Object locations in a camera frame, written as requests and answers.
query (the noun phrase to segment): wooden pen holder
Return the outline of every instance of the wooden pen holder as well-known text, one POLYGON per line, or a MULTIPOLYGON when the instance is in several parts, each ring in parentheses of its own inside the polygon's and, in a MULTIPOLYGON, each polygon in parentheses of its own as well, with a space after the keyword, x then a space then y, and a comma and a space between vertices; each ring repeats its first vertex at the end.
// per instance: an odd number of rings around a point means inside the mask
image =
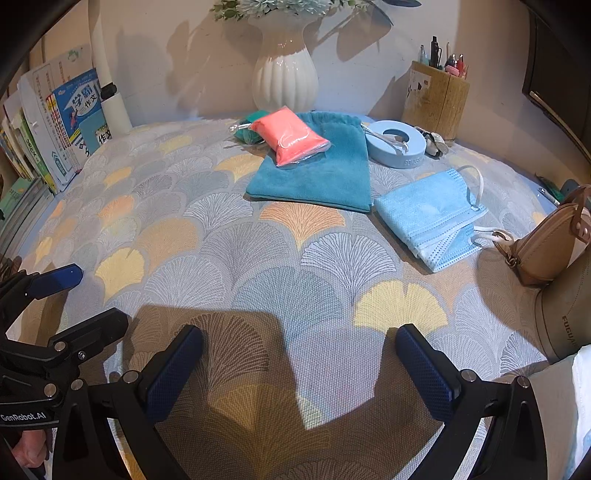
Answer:
POLYGON ((402 121, 454 141, 469 91, 467 81, 414 61, 402 121))

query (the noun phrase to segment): workbook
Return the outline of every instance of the workbook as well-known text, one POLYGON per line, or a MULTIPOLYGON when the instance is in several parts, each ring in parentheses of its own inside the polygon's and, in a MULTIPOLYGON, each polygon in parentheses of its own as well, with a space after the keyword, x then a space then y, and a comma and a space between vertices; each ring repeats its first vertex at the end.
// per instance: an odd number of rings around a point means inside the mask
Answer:
POLYGON ((80 124, 101 110, 96 70, 88 70, 53 90, 47 103, 53 111, 61 142, 71 148, 78 163, 83 166, 90 151, 80 133, 80 124))
POLYGON ((82 165, 71 149, 63 148, 47 98, 57 87, 91 68, 90 45, 84 45, 32 69, 18 81, 28 126, 58 190, 70 183, 82 165))

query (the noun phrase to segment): blue round tape holder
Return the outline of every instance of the blue round tape holder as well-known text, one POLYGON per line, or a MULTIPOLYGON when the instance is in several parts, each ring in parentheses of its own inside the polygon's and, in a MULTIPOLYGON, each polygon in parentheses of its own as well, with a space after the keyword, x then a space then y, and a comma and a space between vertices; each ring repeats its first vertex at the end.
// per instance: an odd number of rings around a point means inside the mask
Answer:
POLYGON ((394 148, 384 140, 365 134, 369 156, 374 160, 392 168, 414 168, 423 163, 427 141, 415 128, 393 120, 380 120, 368 128, 377 134, 400 135, 408 145, 405 153, 402 147, 394 148))

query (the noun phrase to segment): teal towel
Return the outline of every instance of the teal towel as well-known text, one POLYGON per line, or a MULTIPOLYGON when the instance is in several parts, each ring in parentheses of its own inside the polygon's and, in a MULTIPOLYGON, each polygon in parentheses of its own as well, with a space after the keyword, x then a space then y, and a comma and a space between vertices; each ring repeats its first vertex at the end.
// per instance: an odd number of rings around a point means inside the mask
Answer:
POLYGON ((333 145, 300 164, 278 168, 267 155, 246 188, 251 197, 316 203, 357 212, 371 207, 369 161, 361 120, 341 113, 298 116, 333 145))

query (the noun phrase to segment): brown bag strap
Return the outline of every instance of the brown bag strap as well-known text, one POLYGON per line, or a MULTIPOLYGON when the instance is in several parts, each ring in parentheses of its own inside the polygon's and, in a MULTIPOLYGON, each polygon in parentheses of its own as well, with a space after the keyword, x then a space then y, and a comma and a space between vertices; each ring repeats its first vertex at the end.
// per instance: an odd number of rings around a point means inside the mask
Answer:
POLYGON ((576 238, 586 244, 591 242, 591 224, 582 218, 582 214, 589 197, 591 197, 591 185, 583 185, 571 192, 560 204, 562 206, 567 203, 578 203, 577 211, 570 222, 570 231, 576 238))

